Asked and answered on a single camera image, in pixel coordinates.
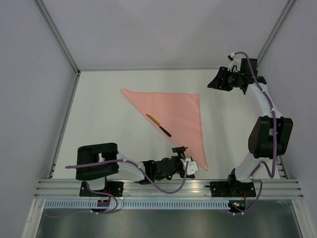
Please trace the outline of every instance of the knife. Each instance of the knife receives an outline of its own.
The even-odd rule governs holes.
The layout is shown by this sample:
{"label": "knife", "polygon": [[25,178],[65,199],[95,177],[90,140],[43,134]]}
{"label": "knife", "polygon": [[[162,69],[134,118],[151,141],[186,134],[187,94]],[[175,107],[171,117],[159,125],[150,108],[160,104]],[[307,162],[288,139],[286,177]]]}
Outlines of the knife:
{"label": "knife", "polygon": [[153,121],[162,131],[164,131],[164,133],[168,136],[168,137],[171,137],[172,135],[167,131],[167,130],[165,130],[163,127],[161,127],[161,125],[160,125],[160,123],[157,121],[157,120],[155,120],[153,117],[151,117],[149,114],[146,114],[147,115],[147,117],[149,118],[149,119],[151,119],[151,121]]}

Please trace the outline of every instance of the white table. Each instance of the white table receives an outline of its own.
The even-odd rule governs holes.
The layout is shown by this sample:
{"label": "white table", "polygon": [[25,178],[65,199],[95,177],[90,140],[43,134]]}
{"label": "white table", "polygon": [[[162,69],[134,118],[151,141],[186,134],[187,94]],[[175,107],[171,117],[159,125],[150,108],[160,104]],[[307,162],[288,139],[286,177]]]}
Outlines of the white table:
{"label": "white table", "polygon": [[[82,72],[56,162],[54,179],[74,179],[80,146],[115,142],[135,161],[161,160],[172,155],[173,144],[152,126],[121,93],[199,93],[208,171],[198,179],[226,179],[248,153],[248,138],[257,117],[240,89],[223,92],[207,88],[217,70],[149,70]],[[112,175],[112,179],[128,179]],[[257,178],[267,179],[265,170]]]}

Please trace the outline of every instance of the pink cloth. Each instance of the pink cloth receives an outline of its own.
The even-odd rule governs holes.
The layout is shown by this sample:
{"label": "pink cloth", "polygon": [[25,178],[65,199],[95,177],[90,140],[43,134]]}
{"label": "pink cloth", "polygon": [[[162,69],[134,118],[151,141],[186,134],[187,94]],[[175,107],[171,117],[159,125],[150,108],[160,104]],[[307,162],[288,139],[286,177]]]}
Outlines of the pink cloth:
{"label": "pink cloth", "polygon": [[[185,146],[186,156],[208,170],[203,145],[199,94],[136,93],[121,90],[133,106],[176,147]],[[151,115],[172,136],[168,137],[146,114]]]}

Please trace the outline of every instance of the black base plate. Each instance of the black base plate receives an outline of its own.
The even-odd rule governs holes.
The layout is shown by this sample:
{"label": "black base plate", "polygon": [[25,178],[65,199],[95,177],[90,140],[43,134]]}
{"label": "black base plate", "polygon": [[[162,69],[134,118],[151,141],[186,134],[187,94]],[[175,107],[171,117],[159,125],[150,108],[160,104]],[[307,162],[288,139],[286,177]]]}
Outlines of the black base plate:
{"label": "black base plate", "polygon": [[[107,181],[106,187],[104,189],[101,189],[101,190],[96,190],[96,192],[106,192],[106,193],[110,193],[111,195],[113,195],[115,197],[122,197],[123,184],[124,184],[123,182]],[[96,193],[90,192],[87,189],[86,182],[81,183],[79,196],[80,197],[108,197],[106,195],[96,194]]]}
{"label": "black base plate", "polygon": [[256,197],[256,190],[252,182],[240,182],[235,188],[229,187],[228,182],[218,181],[210,182],[212,197],[242,197],[244,192],[247,197]]}

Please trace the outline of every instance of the gray floor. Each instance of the gray floor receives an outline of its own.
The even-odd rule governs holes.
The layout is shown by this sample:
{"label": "gray floor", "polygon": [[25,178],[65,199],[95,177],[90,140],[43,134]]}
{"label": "gray floor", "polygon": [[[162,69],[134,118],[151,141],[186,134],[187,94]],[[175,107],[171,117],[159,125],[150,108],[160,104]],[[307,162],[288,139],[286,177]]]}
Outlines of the gray floor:
{"label": "gray floor", "polygon": [[[73,209],[48,210],[50,215]],[[213,210],[121,210],[108,215],[78,214],[41,220],[39,238],[298,238],[292,206],[258,202],[244,216]]]}

